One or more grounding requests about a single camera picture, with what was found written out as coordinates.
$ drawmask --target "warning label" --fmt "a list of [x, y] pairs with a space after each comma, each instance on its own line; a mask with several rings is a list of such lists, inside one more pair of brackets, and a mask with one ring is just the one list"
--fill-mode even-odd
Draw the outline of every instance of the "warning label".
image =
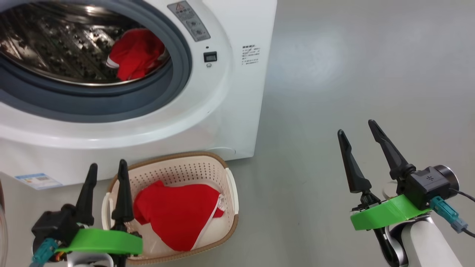
[[185, 9], [185, 7], [184, 7], [182, 4], [180, 4], [180, 3], [177, 3], [176, 5], [177, 5], [177, 7], [175, 8], [175, 10], [180, 11], [180, 10]]
[[257, 64], [259, 62], [260, 54], [261, 48], [257, 45], [243, 46], [241, 65]]
[[183, 23], [195, 42], [211, 38], [203, 22], [187, 1], [170, 4], [167, 7]]

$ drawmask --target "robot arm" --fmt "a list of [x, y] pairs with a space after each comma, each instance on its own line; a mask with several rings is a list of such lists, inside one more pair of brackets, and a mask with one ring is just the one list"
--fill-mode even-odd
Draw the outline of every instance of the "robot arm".
[[[371, 193], [371, 183], [364, 178], [352, 147], [343, 130], [338, 131], [343, 164], [351, 193], [361, 193], [361, 204], [351, 221], [356, 230], [372, 229], [381, 252], [391, 267], [461, 267], [442, 233], [430, 217], [435, 209], [461, 232], [467, 224], [458, 218], [444, 200], [457, 195], [459, 184], [454, 173], [438, 165], [417, 171], [406, 161], [391, 140], [373, 121], [368, 122], [373, 137], [381, 145], [388, 161], [389, 175], [397, 181], [397, 197], [381, 201]], [[396, 225], [391, 231], [390, 225]]]
[[87, 229], [92, 226], [93, 189], [97, 181], [97, 164], [92, 164], [76, 206], [66, 204], [61, 211], [46, 211], [31, 231], [35, 235], [31, 267], [47, 262], [68, 261], [68, 267], [88, 267], [97, 261], [108, 267], [125, 267], [129, 255], [142, 253], [142, 237], [128, 233], [125, 223], [133, 220], [127, 162], [121, 160], [117, 204], [112, 212], [115, 224], [111, 230]]

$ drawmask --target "cable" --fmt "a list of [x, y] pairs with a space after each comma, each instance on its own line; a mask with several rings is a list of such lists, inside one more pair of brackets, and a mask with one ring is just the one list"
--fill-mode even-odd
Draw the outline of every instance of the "cable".
[[46, 238], [39, 248], [35, 251], [30, 267], [42, 267], [55, 254], [55, 250], [59, 247], [58, 242], [52, 238]]
[[469, 195], [469, 194], [465, 194], [465, 193], [463, 193], [463, 192], [461, 192], [461, 191], [459, 191], [459, 190], [455, 190], [455, 189], [453, 189], [453, 188], [449, 188], [449, 190], [454, 191], [455, 193], [460, 194], [460, 195], [462, 195], [462, 196], [464, 196], [464, 197], [467, 197], [467, 198], [470, 199], [471, 201], [475, 202], [475, 198], [472, 197], [472, 196]]
[[430, 208], [450, 223], [450, 226], [457, 234], [460, 234], [462, 229], [468, 227], [468, 224], [458, 217], [459, 213], [440, 196], [436, 196], [430, 200]]
[[466, 233], [467, 235], [469, 235], [469, 236], [475, 238], [475, 234], [472, 233], [472, 232], [470, 232], [469, 230], [467, 230], [467, 228], [463, 228], [462, 231], [463, 231], [464, 233]]
[[[464, 197], [467, 197], [467, 198], [470, 199], [471, 201], [475, 202], [475, 198], [472, 197], [472, 196], [469, 195], [469, 194], [463, 193], [463, 192], [461, 192], [461, 191], [459, 191], [459, 190], [455, 190], [455, 189], [453, 189], [453, 188], [449, 188], [449, 190], [451, 190], [451, 191], [453, 191], [453, 192], [455, 192], [455, 193], [457, 193], [457, 194], [459, 194], [459, 195], [462, 195], [462, 196], [464, 196]], [[462, 230], [462, 232], [466, 233], [467, 235], [469, 235], [469, 236], [475, 238], [475, 233], [469, 231], [466, 227], [462, 228], [461, 230]]]

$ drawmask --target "black cable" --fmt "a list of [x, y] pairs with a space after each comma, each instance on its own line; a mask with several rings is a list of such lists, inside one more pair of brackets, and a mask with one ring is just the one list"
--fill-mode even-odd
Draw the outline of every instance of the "black cable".
[[469, 198], [471, 201], [475, 202], [475, 198], [472, 197], [472, 196], [469, 195], [469, 194], [465, 194], [465, 193], [460, 192], [459, 190], [455, 190], [455, 189], [453, 189], [453, 188], [449, 188], [449, 190], [454, 191], [454, 192], [456, 192], [457, 194], [460, 194], [460, 195], [462, 195], [462, 196], [464, 196], [464, 197], [467, 197], [467, 198]]
[[475, 234], [472, 233], [472, 232], [470, 232], [469, 230], [467, 230], [467, 228], [462, 228], [462, 231], [463, 231], [464, 233], [466, 233], [467, 235], [469, 235], [469, 236], [475, 238]]
[[[475, 202], [475, 198], [472, 197], [472, 196], [469, 195], [469, 194], [465, 194], [465, 193], [463, 193], [463, 192], [461, 192], [461, 191], [459, 191], [459, 190], [455, 190], [455, 189], [453, 189], [453, 188], [449, 188], [449, 190], [451, 190], [451, 191], [453, 191], [453, 192], [455, 192], [455, 193], [457, 193], [457, 194], [460, 194], [460, 195], [462, 195], [462, 196], [464, 196], [464, 197], [467, 197], [467, 198], [470, 199], [471, 201]], [[467, 228], [462, 228], [462, 231], [463, 231], [464, 233], [466, 233], [467, 235], [469, 235], [469, 236], [475, 238], [475, 233], [470, 232]]]

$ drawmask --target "washing machine door opening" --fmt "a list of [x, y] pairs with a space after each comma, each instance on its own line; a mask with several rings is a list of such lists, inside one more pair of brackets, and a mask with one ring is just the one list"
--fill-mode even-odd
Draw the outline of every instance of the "washing machine door opening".
[[146, 2], [8, 0], [0, 12], [0, 101], [13, 108], [120, 121], [165, 106], [190, 77], [185, 38]]

